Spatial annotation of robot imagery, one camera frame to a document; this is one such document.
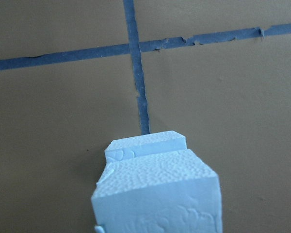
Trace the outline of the light blue cube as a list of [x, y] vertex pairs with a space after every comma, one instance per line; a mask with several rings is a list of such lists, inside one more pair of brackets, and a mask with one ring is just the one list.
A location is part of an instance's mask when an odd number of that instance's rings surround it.
[[132, 159], [149, 154], [187, 149], [186, 137], [165, 131], [113, 140], [105, 149], [107, 163]]
[[97, 233], [220, 233], [219, 177], [191, 150], [109, 163], [91, 198]]

